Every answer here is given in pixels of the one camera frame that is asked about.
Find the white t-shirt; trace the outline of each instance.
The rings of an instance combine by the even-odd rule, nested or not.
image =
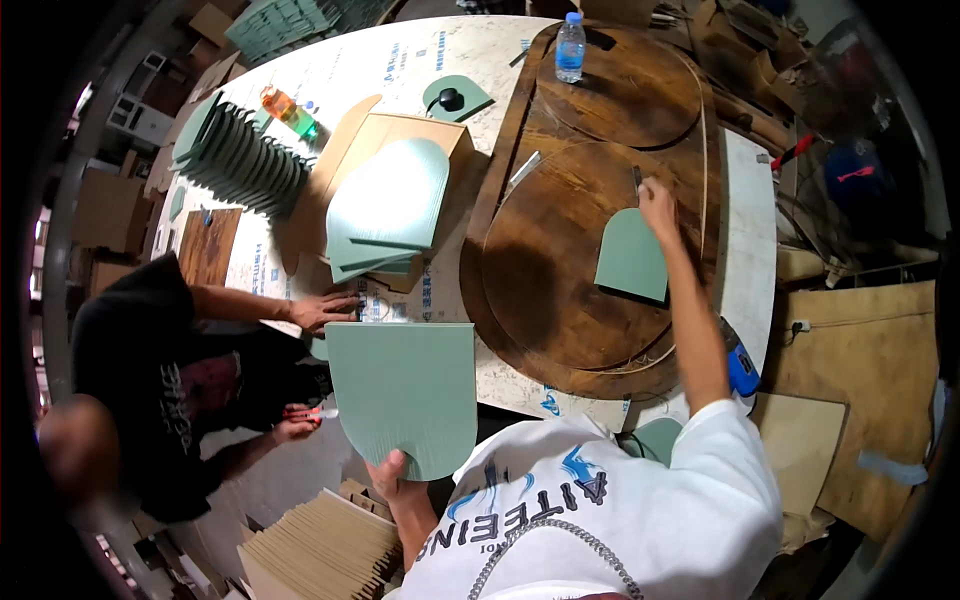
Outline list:
[[[633,458],[583,415],[512,425],[478,445],[398,598],[466,598],[498,544],[556,518],[605,543],[648,599],[746,598],[780,548],[780,493],[756,427],[713,402],[684,427],[670,468]],[[481,598],[552,600],[625,593],[574,535],[521,536]]]

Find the hand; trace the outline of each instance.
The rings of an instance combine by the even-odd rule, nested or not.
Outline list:
[[[285,408],[292,411],[305,411],[310,407],[306,404],[287,404]],[[312,420],[282,420],[274,425],[274,430],[272,431],[276,445],[305,440],[311,433],[320,429],[321,422],[322,421],[314,422]]]
[[[679,240],[677,201],[670,190],[655,178],[648,177],[644,178],[636,192],[640,197],[640,212],[660,244]]]
[[[290,319],[308,332],[321,335],[324,333],[324,325],[331,321],[356,321],[356,315],[338,311],[356,306],[359,301],[360,299],[353,292],[310,296],[293,303]]]
[[[407,481],[400,479],[407,455],[401,450],[391,450],[379,467],[367,463],[367,472],[373,480],[373,488],[383,496],[387,504],[402,505],[412,498],[426,494],[425,481]]]

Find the orange bottle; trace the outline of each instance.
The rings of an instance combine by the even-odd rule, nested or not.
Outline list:
[[[267,85],[260,92],[260,104],[271,116],[292,129],[301,138],[312,139],[317,136],[317,122],[313,117],[307,114],[306,110],[298,107],[293,98],[274,85]]]

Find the workbench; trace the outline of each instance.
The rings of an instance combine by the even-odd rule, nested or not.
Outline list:
[[[475,148],[489,156],[497,138],[522,62],[511,67],[530,40],[553,19],[525,16],[475,15],[423,19],[374,27],[327,39],[263,64],[226,84],[224,100],[243,108],[259,107],[259,92],[273,84],[309,109],[327,132],[343,114],[373,94],[383,98],[374,110],[425,115],[421,96],[445,75],[466,75],[495,103],[465,121]],[[296,135],[278,122],[266,134],[302,155],[316,156]],[[724,174],[727,189],[721,224],[721,248],[716,286],[721,315],[737,331],[756,367],[763,368],[773,313],[776,270],[776,222],[773,180],[765,151],[733,132],[723,130]],[[169,219],[176,190],[186,188],[182,211]],[[231,208],[212,200],[210,192],[177,176],[160,214],[152,250],[157,257],[179,251],[190,211]],[[426,261],[423,277],[410,294],[396,294],[360,277],[353,281],[365,303],[368,322],[466,322],[459,285],[460,249],[469,211],[453,234]],[[226,286],[271,298],[298,299],[323,292],[317,269],[298,269],[288,277],[266,219],[244,213],[237,226],[227,269]],[[298,327],[269,323],[291,335]],[[683,393],[634,395],[627,400],[598,400],[551,390],[499,359],[477,337],[477,400],[540,418],[586,413],[611,431],[619,432],[662,416],[687,420]]]

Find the plastic water bottle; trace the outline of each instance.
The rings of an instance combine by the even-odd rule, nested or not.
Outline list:
[[[587,34],[578,12],[568,12],[557,34],[557,79],[576,84],[583,76]]]

